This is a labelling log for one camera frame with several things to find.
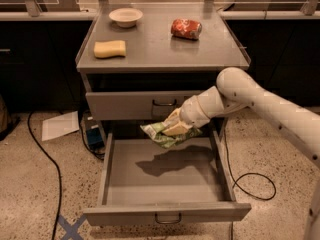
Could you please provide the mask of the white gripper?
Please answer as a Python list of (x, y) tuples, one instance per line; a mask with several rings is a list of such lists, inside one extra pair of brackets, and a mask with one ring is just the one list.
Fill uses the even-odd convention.
[(180, 108), (176, 108), (164, 121), (167, 127), (162, 131), (166, 136), (186, 134), (191, 128), (200, 128), (214, 117), (213, 100), (207, 95), (194, 95)]

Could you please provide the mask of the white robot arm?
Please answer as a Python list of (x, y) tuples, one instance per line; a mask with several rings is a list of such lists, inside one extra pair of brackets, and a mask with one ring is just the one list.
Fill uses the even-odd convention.
[(164, 134), (185, 134), (243, 107), (268, 121), (320, 169), (320, 115), (265, 90), (235, 67), (222, 70), (213, 87), (174, 110), (165, 120)]

